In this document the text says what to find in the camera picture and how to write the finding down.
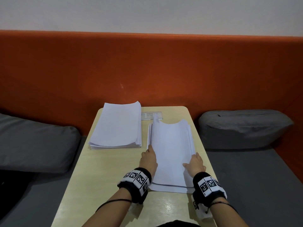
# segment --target orange wall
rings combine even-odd
[[[193,118],[276,109],[303,126],[303,38],[0,31],[0,56],[0,112],[82,134],[104,102],[137,100],[183,105]],[[302,133],[290,136],[283,158],[302,144]]]

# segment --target wristband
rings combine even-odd
[[[127,173],[118,183],[118,187],[123,187],[129,191],[133,203],[143,204],[151,181],[150,172],[145,168],[138,167]]]
[[[225,190],[216,179],[206,172],[200,172],[193,179],[195,192],[193,198],[197,204],[210,207],[211,203],[219,197],[227,198]]]

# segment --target table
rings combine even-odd
[[[142,112],[161,111],[163,122],[176,123],[187,120],[191,126],[195,150],[200,154],[213,177],[203,144],[186,107],[142,107]],[[96,209],[117,190],[117,183],[132,169],[138,167],[141,152],[146,151],[147,129],[152,120],[142,121],[142,147],[135,149],[91,150],[88,141],[101,115],[100,109],[93,122],[81,155],[66,188],[52,227],[82,226]],[[128,213],[121,226],[155,227],[173,220],[216,226],[213,219],[199,221],[190,194],[150,191],[140,214]]]

